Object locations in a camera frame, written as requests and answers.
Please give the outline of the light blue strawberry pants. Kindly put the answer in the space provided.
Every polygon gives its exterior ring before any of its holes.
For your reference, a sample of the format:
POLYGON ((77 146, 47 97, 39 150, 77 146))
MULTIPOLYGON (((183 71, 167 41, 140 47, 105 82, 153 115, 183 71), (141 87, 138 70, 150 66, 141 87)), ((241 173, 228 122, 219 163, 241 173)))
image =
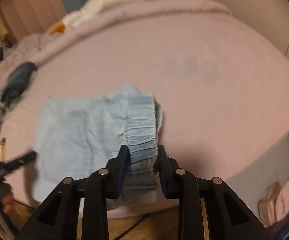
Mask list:
POLYGON ((33 199, 43 201, 65 177, 89 177, 126 145, 130 160, 123 191, 108 200, 108 210, 155 202, 162 119, 153 94, 133 85, 95 99, 48 98, 36 128, 33 199))

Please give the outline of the folded light green garment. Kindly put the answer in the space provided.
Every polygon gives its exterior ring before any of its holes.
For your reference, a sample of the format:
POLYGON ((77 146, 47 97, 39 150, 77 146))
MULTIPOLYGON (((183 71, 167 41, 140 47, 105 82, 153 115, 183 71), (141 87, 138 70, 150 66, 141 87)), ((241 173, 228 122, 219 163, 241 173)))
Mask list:
POLYGON ((25 88, 25 90, 20 94, 19 97, 15 98, 15 99, 12 99, 11 100, 11 103, 10 105, 8 106, 8 109, 10 111, 12 111, 24 98, 26 98, 29 94, 29 90, 33 84, 33 82, 35 81, 36 79, 36 76, 37 76, 37 71, 34 71, 32 74, 31 74, 31 77, 27 83, 27 87, 25 88))

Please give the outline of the folded dark denim jeans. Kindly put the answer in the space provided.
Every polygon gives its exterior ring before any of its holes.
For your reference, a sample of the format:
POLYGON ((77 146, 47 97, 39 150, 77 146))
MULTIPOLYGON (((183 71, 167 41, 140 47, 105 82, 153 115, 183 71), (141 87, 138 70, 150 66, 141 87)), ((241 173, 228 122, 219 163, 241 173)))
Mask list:
POLYGON ((37 67, 31 61, 19 65, 8 77, 8 82, 1 96, 1 102, 8 107, 12 99, 19 97, 27 87, 31 74, 36 70, 37 67))

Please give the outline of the pink bed sheet mattress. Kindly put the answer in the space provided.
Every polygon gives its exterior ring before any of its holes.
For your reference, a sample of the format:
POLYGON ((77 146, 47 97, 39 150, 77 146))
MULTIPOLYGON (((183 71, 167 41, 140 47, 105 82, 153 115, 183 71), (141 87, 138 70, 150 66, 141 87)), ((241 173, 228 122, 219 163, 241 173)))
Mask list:
POLYGON ((228 15, 91 21, 28 59, 38 74, 3 123, 8 158, 33 147, 47 97, 95 98, 127 84, 162 104, 159 141, 201 178, 228 181, 289 133, 289 61, 228 15))

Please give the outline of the pink quilted duvet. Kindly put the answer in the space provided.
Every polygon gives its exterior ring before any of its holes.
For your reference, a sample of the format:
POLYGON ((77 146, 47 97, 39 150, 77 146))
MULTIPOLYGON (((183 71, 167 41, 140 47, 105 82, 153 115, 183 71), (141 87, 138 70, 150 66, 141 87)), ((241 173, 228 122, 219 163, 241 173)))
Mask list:
POLYGON ((21 63, 31 61, 40 67, 69 46, 106 27, 140 17, 182 12, 232 15, 228 7, 213 0, 140 0, 117 5, 63 34, 51 36, 48 33, 34 33, 23 38, 17 43, 16 49, 0 62, 0 88, 21 63))

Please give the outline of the pink curtain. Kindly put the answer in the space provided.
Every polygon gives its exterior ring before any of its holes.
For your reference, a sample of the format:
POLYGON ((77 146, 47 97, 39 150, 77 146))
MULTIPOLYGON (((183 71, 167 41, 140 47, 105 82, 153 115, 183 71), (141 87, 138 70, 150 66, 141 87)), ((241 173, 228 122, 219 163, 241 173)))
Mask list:
POLYGON ((8 30, 8 39, 43 33, 67 14, 61 0, 1 0, 0 21, 8 30))

